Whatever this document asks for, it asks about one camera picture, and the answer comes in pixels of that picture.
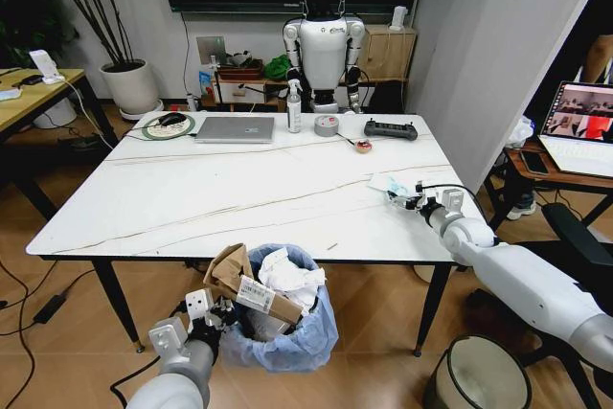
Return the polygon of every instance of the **black game controller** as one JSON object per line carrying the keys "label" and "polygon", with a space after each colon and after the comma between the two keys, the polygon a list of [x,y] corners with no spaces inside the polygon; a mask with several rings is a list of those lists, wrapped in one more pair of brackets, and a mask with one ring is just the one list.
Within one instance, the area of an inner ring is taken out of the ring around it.
{"label": "black game controller", "polygon": [[367,136],[392,136],[395,138],[406,138],[409,141],[418,139],[418,131],[413,124],[395,125],[395,124],[378,124],[373,119],[370,119],[364,126],[364,134]]}

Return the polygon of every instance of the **laptop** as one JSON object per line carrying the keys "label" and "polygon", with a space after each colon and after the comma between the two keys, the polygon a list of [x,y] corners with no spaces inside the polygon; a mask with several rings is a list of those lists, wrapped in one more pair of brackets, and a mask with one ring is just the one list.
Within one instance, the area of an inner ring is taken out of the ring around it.
{"label": "laptop", "polygon": [[563,81],[538,139],[560,170],[613,177],[613,86]]}
{"label": "laptop", "polygon": [[207,117],[195,135],[197,143],[272,143],[272,117]]}

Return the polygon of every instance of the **blue trash bag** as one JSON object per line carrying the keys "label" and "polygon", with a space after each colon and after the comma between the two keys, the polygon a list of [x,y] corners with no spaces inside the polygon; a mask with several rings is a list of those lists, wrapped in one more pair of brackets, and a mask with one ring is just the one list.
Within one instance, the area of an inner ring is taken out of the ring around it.
{"label": "blue trash bag", "polygon": [[[249,251],[249,261],[256,278],[264,257],[283,247],[287,248],[289,259],[299,267],[309,270],[319,268],[298,246],[265,244]],[[221,335],[219,349],[228,364],[262,366],[270,373],[309,373],[329,361],[329,354],[337,340],[334,311],[328,290],[322,285],[317,290],[315,307],[291,334],[281,334],[272,342],[258,342],[245,337],[240,325],[234,325]]]}

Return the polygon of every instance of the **green object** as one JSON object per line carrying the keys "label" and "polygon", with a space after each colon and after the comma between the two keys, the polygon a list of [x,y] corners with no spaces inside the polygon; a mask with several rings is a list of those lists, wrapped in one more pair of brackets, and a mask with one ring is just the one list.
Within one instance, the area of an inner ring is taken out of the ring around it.
{"label": "green object", "polygon": [[271,80],[283,80],[287,69],[289,69],[289,59],[287,55],[281,55],[264,66],[264,76]]}

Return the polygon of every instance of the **mouse pad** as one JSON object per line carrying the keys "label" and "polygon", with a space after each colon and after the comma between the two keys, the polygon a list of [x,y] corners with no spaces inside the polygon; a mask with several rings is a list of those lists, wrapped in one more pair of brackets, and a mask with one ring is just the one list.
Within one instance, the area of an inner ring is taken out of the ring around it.
{"label": "mouse pad", "polygon": [[195,126],[195,120],[189,115],[185,115],[185,120],[178,124],[161,126],[159,125],[160,118],[156,118],[148,121],[145,126],[143,126],[143,134],[152,140],[162,141],[165,139],[177,138],[179,136],[183,136],[186,133],[189,133],[193,130]]}

